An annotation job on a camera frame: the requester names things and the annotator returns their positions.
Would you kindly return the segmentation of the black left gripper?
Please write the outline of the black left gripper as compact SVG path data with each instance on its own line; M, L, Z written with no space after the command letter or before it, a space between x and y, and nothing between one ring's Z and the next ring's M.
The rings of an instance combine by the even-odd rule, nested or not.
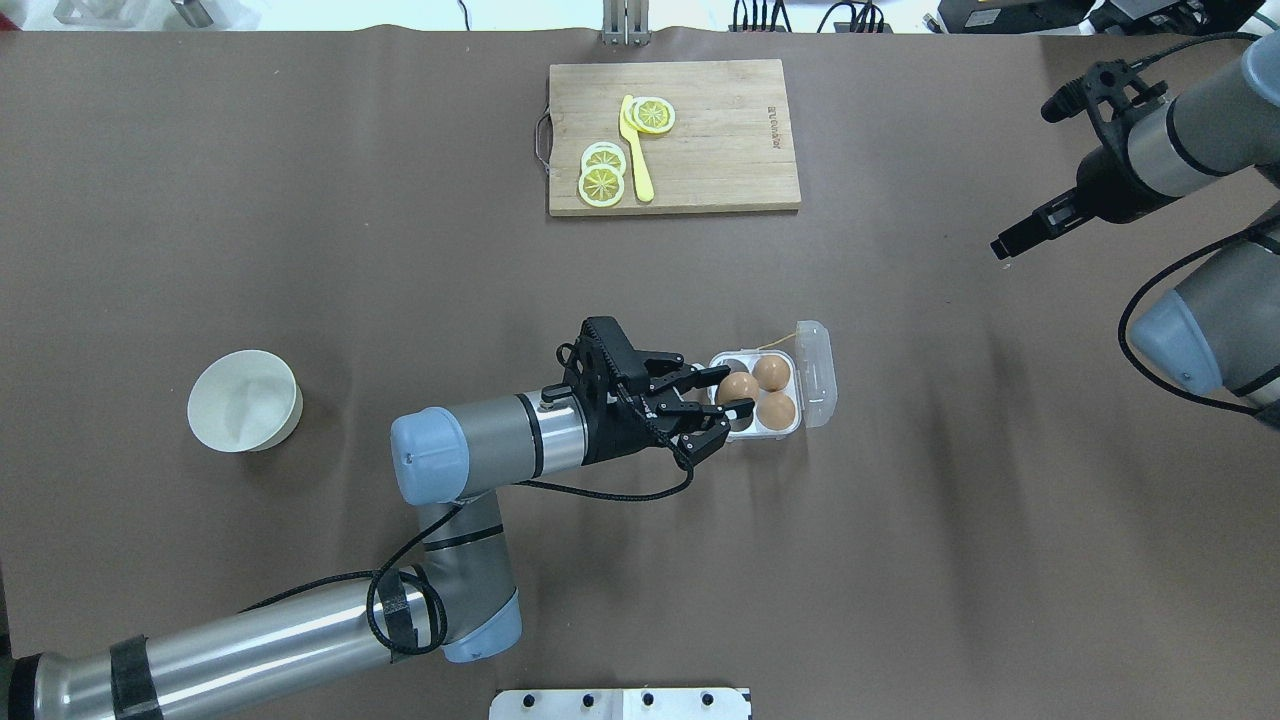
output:
M681 354L637 350L616 318L586 318L563 377L586 430L582 464L650 447L671 450L680 468L703 462L724 446L733 421L753 419L755 401L704 405L658 395L717 387L731 373L726 365L690 365Z

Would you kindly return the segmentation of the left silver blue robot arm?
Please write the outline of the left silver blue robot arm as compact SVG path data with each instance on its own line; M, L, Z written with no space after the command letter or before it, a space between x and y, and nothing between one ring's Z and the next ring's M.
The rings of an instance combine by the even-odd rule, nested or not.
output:
M381 665L442 652L503 653L524 632L498 491L558 491L549 475L663 448L684 473L646 495L576 489L621 503L692 482L751 398L727 398L727 366L641 351L612 316L590 316L556 352L561 382L398 418L390 451L420 532L367 571L310 582L188 632L134 635L84 659L3 661L5 719L210 719Z

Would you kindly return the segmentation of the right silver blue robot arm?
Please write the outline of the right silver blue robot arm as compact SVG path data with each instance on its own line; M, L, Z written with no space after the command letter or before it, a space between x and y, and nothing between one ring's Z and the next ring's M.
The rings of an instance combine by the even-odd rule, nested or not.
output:
M1085 117L1094 147L1071 188L991 242L1009 263L1087 222L1123 225L1234 176L1277 183L1277 33L1221 33L1238 55L1172 92L1147 78L1190 38L1135 60L1097 61L1039 113ZM1192 250L1147 279L1117 320L1123 356L1158 388L1277 428L1277 209Z

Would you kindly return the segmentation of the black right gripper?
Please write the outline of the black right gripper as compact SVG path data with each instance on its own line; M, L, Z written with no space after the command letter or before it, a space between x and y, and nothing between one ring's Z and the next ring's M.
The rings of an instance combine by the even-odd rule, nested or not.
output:
M1074 188L1001 231L989 247L998 260L1009 260L1088 220L1128 224L1174 201L1140 181L1123 155L1094 149L1079 163Z

